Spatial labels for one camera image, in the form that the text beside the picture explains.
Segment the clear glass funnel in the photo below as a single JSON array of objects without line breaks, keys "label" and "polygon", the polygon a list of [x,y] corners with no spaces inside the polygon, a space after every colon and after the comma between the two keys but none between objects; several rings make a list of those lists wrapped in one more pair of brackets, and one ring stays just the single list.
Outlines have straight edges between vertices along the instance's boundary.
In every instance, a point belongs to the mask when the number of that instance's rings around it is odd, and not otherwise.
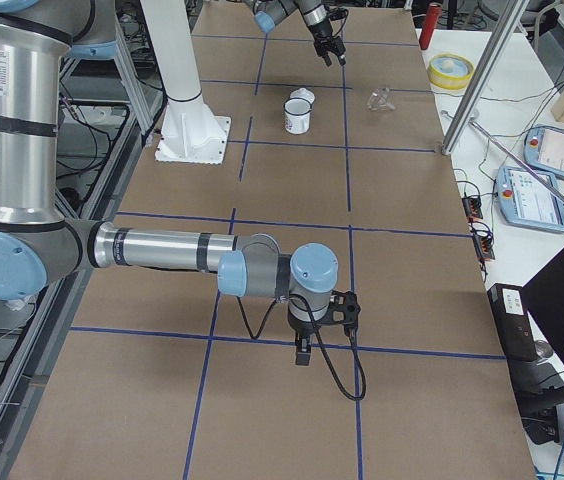
[{"label": "clear glass funnel", "polygon": [[383,86],[376,88],[367,101],[370,111],[395,111],[396,106],[391,99],[391,89]]}]

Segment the white enamel mug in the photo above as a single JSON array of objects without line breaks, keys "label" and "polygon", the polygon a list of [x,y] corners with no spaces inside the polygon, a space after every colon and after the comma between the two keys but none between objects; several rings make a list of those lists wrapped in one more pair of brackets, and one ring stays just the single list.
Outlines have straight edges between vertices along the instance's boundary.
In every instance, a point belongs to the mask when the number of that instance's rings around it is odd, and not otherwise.
[{"label": "white enamel mug", "polygon": [[285,130],[293,135],[307,133],[310,128],[312,104],[304,98],[290,98],[283,108]]}]

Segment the red cylinder tube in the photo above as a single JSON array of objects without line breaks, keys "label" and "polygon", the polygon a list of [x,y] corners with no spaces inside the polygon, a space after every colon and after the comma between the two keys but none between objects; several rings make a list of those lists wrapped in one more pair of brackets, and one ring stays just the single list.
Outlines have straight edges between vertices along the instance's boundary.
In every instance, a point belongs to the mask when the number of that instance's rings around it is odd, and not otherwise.
[{"label": "red cylinder tube", "polygon": [[441,12],[442,4],[439,2],[431,2],[427,7],[419,37],[419,46],[422,51],[429,48]]}]

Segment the yellow tape roll with dish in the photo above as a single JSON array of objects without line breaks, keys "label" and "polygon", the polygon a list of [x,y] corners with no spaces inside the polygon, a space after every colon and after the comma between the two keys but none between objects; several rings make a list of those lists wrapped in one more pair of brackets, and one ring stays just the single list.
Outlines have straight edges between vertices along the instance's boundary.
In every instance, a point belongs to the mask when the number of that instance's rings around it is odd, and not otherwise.
[{"label": "yellow tape roll with dish", "polygon": [[443,53],[430,59],[427,74],[429,81],[434,86],[455,91],[468,86],[474,70],[474,65],[468,59],[451,53]]}]

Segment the orange black connector block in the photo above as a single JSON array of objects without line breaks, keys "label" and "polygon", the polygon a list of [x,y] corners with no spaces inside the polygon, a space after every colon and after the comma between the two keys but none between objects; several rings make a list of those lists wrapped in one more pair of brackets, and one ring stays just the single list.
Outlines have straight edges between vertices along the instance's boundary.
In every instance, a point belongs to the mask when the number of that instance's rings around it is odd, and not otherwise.
[{"label": "orange black connector block", "polygon": [[479,195],[463,196],[462,205],[469,221],[481,220],[482,214],[482,199]]}]

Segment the black desktop box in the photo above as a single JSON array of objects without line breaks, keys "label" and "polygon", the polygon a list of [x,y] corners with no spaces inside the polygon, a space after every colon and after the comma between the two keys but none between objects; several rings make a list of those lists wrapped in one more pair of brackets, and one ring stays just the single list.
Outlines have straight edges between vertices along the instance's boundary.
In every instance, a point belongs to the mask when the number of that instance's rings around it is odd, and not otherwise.
[{"label": "black desktop box", "polygon": [[537,353],[519,286],[495,283],[487,292],[503,352],[508,360],[533,362]]}]

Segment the far teach pendant tablet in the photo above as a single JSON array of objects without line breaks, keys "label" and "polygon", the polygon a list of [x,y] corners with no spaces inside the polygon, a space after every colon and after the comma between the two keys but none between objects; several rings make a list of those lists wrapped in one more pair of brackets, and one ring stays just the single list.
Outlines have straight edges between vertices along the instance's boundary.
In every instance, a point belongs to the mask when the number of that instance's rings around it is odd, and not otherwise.
[{"label": "far teach pendant tablet", "polygon": [[544,125],[530,129],[524,141],[524,159],[533,168],[564,180],[564,130]]}]

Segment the teach pendant tablet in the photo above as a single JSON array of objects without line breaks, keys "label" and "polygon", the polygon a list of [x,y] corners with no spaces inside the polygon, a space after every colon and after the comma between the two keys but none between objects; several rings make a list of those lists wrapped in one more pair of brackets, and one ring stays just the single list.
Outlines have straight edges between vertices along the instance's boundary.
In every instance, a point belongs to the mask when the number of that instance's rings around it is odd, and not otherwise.
[{"label": "teach pendant tablet", "polygon": [[507,223],[564,233],[564,205],[523,168],[502,166],[497,173],[496,190]]},{"label": "teach pendant tablet", "polygon": [[524,159],[533,168],[564,180],[564,130],[544,125],[530,129],[524,141]]}]

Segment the near teach pendant tablet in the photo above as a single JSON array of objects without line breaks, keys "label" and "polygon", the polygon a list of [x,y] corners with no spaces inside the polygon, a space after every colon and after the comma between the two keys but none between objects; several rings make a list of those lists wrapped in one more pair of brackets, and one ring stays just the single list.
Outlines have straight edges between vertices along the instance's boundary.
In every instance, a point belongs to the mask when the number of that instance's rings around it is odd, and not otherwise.
[{"label": "near teach pendant tablet", "polygon": [[523,168],[502,166],[497,173],[496,190],[507,223],[564,233],[564,205]]}]

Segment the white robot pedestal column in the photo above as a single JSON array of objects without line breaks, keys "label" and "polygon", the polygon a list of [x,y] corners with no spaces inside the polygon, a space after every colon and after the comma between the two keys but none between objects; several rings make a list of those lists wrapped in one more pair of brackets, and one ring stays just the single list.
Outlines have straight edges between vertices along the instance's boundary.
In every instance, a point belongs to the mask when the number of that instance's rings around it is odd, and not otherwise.
[{"label": "white robot pedestal column", "polygon": [[156,159],[222,163],[231,119],[214,115],[204,101],[185,3],[147,0],[141,6],[167,97]]}]

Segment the aluminium frame post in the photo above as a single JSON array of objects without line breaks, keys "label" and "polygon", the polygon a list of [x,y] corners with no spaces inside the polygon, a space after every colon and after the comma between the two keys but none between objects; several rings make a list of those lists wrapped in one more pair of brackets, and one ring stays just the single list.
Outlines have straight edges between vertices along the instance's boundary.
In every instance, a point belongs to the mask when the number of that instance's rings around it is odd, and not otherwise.
[{"label": "aluminium frame post", "polygon": [[443,155],[450,155],[457,145],[486,87],[489,77],[506,48],[528,3],[528,0],[510,0],[506,4],[445,134],[441,145],[441,153]]}]

